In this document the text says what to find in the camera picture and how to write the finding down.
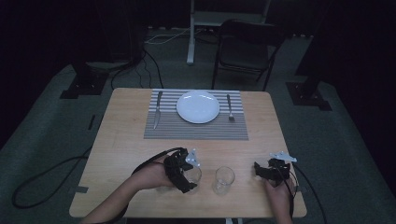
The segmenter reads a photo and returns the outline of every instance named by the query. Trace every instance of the glass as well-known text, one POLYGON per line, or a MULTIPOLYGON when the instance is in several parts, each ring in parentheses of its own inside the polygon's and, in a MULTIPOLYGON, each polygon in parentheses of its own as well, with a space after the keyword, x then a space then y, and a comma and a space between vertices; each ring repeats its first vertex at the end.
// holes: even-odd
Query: glass
POLYGON ((212 189, 218 195, 224 195, 229 191, 234 180, 235 174, 233 173, 233 170, 230 167, 221 166, 216 171, 216 178, 213 182, 212 189))
POLYGON ((194 183, 197 186, 193 189, 190 189, 189 194, 195 193, 199 187, 199 181, 201 180, 202 172, 201 169, 197 166, 193 166, 192 169, 183 172, 184 177, 190 182, 194 183))

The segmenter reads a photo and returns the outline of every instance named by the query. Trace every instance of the chair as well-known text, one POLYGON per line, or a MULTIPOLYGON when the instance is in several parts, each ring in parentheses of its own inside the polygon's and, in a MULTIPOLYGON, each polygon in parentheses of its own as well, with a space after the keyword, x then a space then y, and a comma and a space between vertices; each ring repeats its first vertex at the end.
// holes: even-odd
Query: chair
POLYGON ((262 88, 265 91, 276 53, 285 41, 285 37, 283 30, 273 24, 225 21, 219 28, 212 90, 215 88, 221 65, 226 69, 258 73, 256 81, 259 81, 262 74, 268 71, 262 88))

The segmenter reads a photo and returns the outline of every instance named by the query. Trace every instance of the table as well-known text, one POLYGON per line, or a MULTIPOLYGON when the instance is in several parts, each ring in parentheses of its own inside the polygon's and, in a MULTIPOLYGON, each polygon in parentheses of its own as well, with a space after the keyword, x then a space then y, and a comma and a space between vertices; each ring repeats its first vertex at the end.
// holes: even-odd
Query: table
POLYGON ((190 42, 189 52, 187 54, 187 64, 194 64, 195 52, 195 25, 204 26, 221 26, 222 23, 228 19, 236 19, 241 21, 252 21, 265 23, 268 14, 268 8, 271 0, 266 0, 262 14, 249 13, 231 13, 231 12, 217 12, 217 11, 197 11, 195 10, 195 0, 191 0, 190 13, 190 42))
MULTIPOLYGON (((142 190, 131 200, 126 217, 272 217, 262 182, 253 169, 253 162, 264 165, 264 158, 270 152, 288 152, 270 95, 262 91, 240 92, 247 141, 163 140, 144 139, 151 92, 147 89, 113 91, 78 184, 88 191, 76 192, 70 215, 85 217, 128 178, 137 165, 153 155, 172 147, 185 147, 196 148, 201 163, 198 191, 183 194, 177 189, 142 190), (223 165, 231 167, 236 178, 229 193, 219 196, 211 184, 216 170, 223 165)), ((304 199, 299 192, 295 197, 294 215, 303 217, 305 214, 304 199)))

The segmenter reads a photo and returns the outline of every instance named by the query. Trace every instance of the white plate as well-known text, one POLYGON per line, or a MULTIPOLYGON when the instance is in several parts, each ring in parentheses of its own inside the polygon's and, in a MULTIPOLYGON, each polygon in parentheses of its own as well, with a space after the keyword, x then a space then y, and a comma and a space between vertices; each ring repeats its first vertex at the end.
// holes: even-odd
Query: white plate
POLYGON ((207 123, 219 111, 218 99, 207 91, 189 91, 177 100, 177 113, 191 123, 207 123))

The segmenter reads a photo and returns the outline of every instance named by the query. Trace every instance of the striped placemat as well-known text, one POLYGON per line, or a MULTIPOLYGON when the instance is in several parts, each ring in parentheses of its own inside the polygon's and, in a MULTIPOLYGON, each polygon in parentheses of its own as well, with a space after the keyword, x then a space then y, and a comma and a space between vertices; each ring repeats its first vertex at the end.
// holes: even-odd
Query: striped placemat
POLYGON ((193 90, 154 89, 152 91, 145 139, 248 140, 244 108, 239 91, 207 91, 219 100, 220 111, 215 119, 203 124, 187 122, 177 113, 177 100, 188 91, 193 90), (161 118, 157 128, 154 129, 155 108, 159 91, 163 91, 160 106, 161 118), (227 94, 230 94, 231 97, 235 121, 228 120, 230 111, 227 94))

